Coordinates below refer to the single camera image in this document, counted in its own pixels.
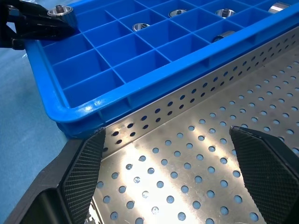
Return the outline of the blue plastic table cover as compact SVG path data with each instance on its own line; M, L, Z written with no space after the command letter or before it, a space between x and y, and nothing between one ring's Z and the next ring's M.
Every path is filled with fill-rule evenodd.
M0 224L66 142L45 113L26 52L0 49Z

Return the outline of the silver metal roller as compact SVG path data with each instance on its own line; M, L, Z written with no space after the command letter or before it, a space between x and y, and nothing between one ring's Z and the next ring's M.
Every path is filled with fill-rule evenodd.
M51 18L49 25L51 27L71 27L76 29L78 26L74 9L71 6L56 5L47 12Z
M212 43L217 42L217 41L219 41L219 40L221 40L223 38L226 38L226 37L228 37L228 36L230 36L230 35L232 35L234 33L235 33L235 31L229 30L229 31L226 31L226 32L224 32L222 34L219 34L219 35L215 36L212 39Z
M177 15L183 14L185 12L187 12L186 9L176 9L176 10L173 10L173 11L169 12L169 17L172 18L172 17L175 17Z
M134 25L132 26L132 30L133 30L134 32L137 32L137 31L142 30L142 29L144 29L144 28L147 28L147 27L149 27L149 26L150 26L150 25L147 24L147 23L136 23L136 24L134 24Z
M286 8L288 8L290 5L283 2L276 2L274 3L268 10L269 13L276 14Z
M215 11L215 14L217 16L220 16L223 19L226 19L226 18L236 14L236 12L232 9L224 8L224 9L219 9L219 10Z

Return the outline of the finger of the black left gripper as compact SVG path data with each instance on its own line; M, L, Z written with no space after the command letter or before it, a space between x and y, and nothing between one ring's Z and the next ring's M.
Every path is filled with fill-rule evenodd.
M20 0L20 11L27 14L47 14L48 10L43 6Z
M72 36L75 29L71 27L51 27L47 14L27 14L20 12L15 22L17 34L29 40L62 40Z

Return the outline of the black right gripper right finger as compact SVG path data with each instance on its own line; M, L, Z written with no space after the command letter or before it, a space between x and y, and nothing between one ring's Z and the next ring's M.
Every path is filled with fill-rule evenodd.
M239 126L230 137L248 190L267 224L299 224L299 157L278 137Z

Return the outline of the blue plastic compartment tray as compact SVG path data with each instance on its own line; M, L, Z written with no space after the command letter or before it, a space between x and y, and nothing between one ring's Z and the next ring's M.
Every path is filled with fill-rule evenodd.
M276 2L290 6L269 13ZM109 125L299 25L299 0L83 0L72 7L72 37L26 43L45 111L68 137ZM236 14L215 14L224 8ZM176 9L187 12L170 18ZM134 32L136 23L150 26ZM235 33L212 43L229 30Z

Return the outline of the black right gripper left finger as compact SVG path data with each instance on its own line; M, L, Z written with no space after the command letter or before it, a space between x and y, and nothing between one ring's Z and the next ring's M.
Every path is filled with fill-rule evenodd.
M33 180L4 224L84 224L104 151L105 128L70 139Z

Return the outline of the perforated steel tray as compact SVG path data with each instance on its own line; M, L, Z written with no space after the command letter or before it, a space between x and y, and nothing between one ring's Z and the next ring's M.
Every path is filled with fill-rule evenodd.
M299 157L299 26L106 128L96 224L265 224L229 130Z

